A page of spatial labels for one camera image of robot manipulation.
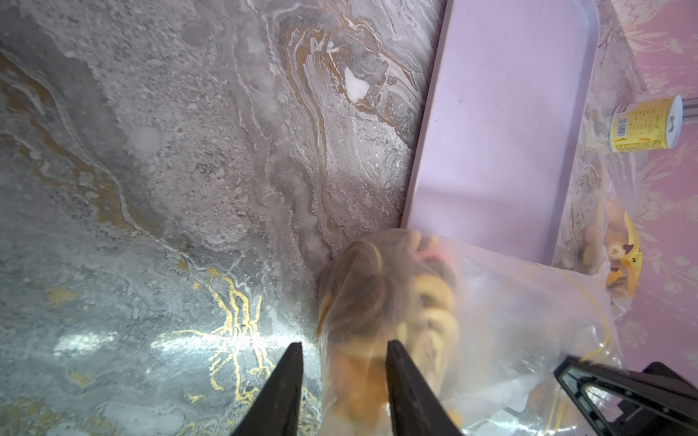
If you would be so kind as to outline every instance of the gray marble surface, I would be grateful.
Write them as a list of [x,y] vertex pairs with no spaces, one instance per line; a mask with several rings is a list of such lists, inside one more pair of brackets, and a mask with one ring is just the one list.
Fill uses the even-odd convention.
[[294,340],[314,433],[315,280],[399,224],[443,7],[0,0],[0,434],[226,435]]

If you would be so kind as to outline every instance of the plastic bag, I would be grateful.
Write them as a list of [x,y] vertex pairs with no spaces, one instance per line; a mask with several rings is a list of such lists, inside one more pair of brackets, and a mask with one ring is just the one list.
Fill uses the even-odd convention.
[[571,404],[560,409],[566,400],[548,399],[560,396],[552,372],[568,354],[620,366],[604,284],[408,230],[350,244],[320,279],[320,434],[390,434],[393,338],[466,434],[586,426]]
[[642,270],[642,249],[637,230],[605,168],[602,168],[596,214],[584,231],[584,243],[582,272],[594,273],[600,271],[600,265],[610,263],[606,283],[614,315],[620,317],[630,309],[637,288]]

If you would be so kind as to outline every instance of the yellow can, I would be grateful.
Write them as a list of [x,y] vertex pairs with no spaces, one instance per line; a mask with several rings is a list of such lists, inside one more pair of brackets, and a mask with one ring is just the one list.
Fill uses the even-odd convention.
[[618,106],[611,119],[611,148],[616,153],[673,149],[682,120],[681,96]]

